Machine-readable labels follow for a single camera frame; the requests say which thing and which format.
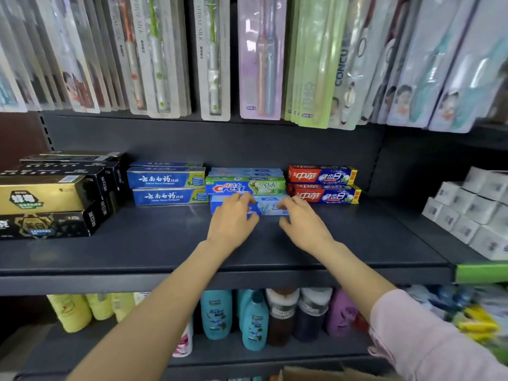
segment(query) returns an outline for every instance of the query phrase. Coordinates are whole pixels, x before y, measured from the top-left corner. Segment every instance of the person's right hand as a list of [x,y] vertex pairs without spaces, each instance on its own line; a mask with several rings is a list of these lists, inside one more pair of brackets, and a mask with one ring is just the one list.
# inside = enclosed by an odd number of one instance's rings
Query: person's right hand
[[286,217],[281,217],[279,225],[300,249],[316,256],[324,248],[336,243],[325,223],[303,199],[285,197],[277,207],[288,210],[289,221]]

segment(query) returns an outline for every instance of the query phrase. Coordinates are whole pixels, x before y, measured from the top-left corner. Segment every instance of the forearm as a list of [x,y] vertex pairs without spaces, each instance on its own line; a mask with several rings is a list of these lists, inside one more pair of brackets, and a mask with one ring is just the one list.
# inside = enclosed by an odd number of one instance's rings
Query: forearm
[[397,289],[359,260],[343,243],[334,242],[319,249],[315,257],[328,269],[360,313],[370,322],[374,304],[387,292]]
[[229,252],[208,241],[85,357],[69,381],[159,380],[203,290]]

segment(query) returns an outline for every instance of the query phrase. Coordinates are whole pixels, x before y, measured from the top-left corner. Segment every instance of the toothpaste box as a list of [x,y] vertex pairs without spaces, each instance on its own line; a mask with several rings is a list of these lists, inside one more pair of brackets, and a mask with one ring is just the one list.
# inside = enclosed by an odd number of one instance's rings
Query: toothpaste box
[[229,196],[235,192],[282,195],[285,194],[285,179],[281,169],[212,168],[205,188],[208,195]]
[[351,166],[289,165],[291,183],[353,184],[358,170]]
[[137,188],[132,195],[137,206],[208,203],[204,188]]
[[362,191],[355,185],[288,184],[288,192],[311,203],[358,204]]
[[136,160],[131,167],[202,167],[203,163],[165,162]]
[[129,186],[134,188],[198,188],[205,186],[205,167],[131,167]]
[[[287,210],[277,208],[277,204],[286,196],[287,195],[254,195],[256,204],[252,205],[249,203],[249,211],[247,213],[252,214],[255,212],[257,215],[289,215]],[[226,198],[227,197],[224,195],[213,195],[210,197],[210,209],[212,210],[212,214],[217,207],[222,205]]]

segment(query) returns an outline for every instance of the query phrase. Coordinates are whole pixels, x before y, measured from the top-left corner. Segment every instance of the red and blue toothpaste box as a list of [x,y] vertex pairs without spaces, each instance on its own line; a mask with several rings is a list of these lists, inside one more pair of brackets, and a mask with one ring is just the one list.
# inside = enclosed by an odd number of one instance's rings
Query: red and blue toothpaste box
[[358,204],[362,191],[355,185],[288,184],[288,194],[310,203]]
[[357,172],[351,166],[289,165],[288,178],[291,183],[351,185]]

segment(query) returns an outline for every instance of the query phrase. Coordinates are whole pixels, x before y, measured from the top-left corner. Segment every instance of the hexagonal logo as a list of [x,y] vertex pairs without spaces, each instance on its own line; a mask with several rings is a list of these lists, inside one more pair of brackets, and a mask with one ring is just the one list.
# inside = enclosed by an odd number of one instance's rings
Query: hexagonal logo
[[9,200],[22,210],[32,210],[42,207],[44,202],[39,202],[35,195],[29,191],[11,191]]

